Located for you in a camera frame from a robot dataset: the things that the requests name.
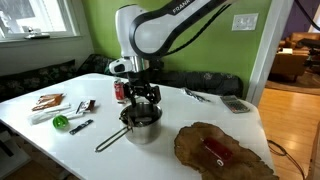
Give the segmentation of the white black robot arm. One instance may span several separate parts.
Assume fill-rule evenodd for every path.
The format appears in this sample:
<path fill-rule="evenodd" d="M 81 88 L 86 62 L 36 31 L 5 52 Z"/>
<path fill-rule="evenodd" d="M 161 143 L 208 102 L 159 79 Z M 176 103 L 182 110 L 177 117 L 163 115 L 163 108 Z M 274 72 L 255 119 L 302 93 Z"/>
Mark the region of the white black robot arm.
<path fill-rule="evenodd" d="M 171 0 L 154 11 L 147 11 L 137 4 L 126 5 L 116 11 L 115 24 L 121 57 L 109 65 L 109 70 L 112 74 L 128 75 L 129 82 L 124 87 L 124 94 L 133 106 L 136 105 L 136 96 L 146 98 L 151 104 L 161 101 L 159 87 L 151 87 L 144 79 L 144 71 L 151 62 L 188 46 L 235 1 Z M 179 35 L 217 7 L 219 10 L 191 40 L 169 51 Z"/>

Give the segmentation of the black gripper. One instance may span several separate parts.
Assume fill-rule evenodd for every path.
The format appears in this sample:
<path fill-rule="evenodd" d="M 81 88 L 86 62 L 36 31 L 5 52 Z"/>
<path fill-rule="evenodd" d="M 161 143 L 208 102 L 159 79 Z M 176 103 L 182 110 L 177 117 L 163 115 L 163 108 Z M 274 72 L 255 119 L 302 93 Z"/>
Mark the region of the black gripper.
<path fill-rule="evenodd" d="M 132 107 L 136 107 L 135 95 L 145 97 L 152 104 L 158 104 L 161 101 L 159 87 L 150 85 L 146 72 L 129 72 L 127 78 L 128 82 L 123 86 L 124 94 L 130 100 Z"/>

